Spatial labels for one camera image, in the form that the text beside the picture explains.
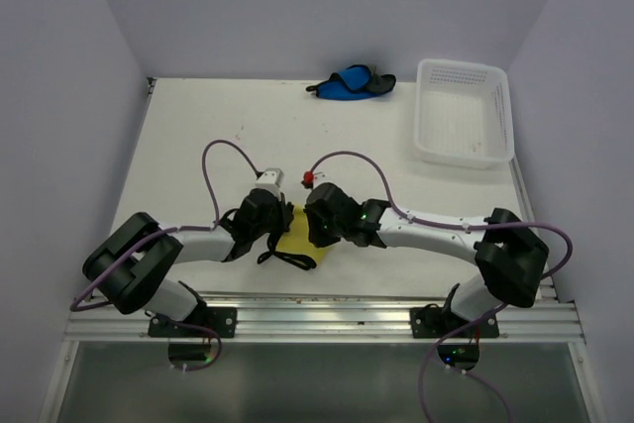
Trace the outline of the yellow towel black trim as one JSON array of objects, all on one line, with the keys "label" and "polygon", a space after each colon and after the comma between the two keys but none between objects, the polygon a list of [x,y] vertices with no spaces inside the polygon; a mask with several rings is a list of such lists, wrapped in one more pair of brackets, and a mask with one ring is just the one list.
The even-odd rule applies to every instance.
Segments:
[{"label": "yellow towel black trim", "polygon": [[257,258],[263,264],[275,258],[301,270],[315,269],[326,257],[328,248],[317,248],[309,241],[307,215],[301,207],[286,205],[281,225],[266,239],[266,250]]}]

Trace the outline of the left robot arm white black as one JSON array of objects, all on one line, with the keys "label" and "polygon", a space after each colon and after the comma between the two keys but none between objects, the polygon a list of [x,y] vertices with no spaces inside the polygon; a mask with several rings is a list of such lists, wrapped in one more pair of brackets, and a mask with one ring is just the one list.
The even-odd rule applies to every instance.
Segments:
[{"label": "left robot arm white black", "polygon": [[122,314],[139,310],[162,315],[183,336],[199,334],[206,323],[202,299],[188,285],[167,278],[176,264],[229,263],[240,259],[264,235],[289,229],[293,205],[283,194],[254,188],[236,211],[214,227],[164,228],[146,212],[121,225],[82,266],[90,285],[72,310],[97,289]]}]

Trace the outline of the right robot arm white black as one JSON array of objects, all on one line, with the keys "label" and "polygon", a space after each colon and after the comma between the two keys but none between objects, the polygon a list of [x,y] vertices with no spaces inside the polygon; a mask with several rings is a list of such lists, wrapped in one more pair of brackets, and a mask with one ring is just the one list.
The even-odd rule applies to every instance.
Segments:
[{"label": "right robot arm white black", "polygon": [[546,244],[503,208],[493,209],[488,217],[429,215],[422,224],[386,200],[359,203],[325,182],[309,193],[304,212],[308,240],[317,248],[345,240],[360,248],[422,250],[474,265],[478,274],[452,288],[441,313],[443,328],[457,337],[503,304],[532,307],[549,257]]}]

